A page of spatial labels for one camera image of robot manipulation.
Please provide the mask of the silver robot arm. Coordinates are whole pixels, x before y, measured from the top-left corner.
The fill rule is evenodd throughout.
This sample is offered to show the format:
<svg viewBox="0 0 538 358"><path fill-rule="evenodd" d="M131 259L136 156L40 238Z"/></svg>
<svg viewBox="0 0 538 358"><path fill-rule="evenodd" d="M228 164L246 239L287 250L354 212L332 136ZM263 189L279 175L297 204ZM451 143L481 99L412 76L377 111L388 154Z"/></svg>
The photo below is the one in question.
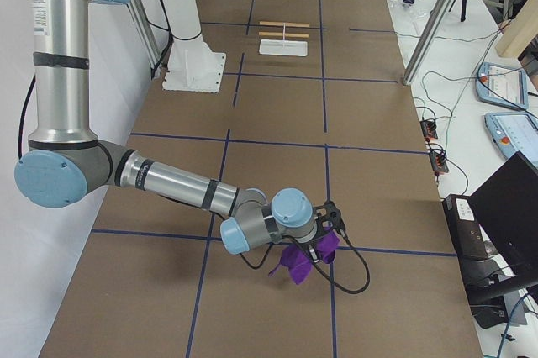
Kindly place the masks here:
<svg viewBox="0 0 538 358"><path fill-rule="evenodd" d="M98 138L89 126L88 7L129 0L33 0L38 126L14 169L19 191L46 208L64 208L105 185L134 187L220 214L226 250L242 254L290 240L314 249L320 220L299 190L274 198L153 161Z"/></svg>

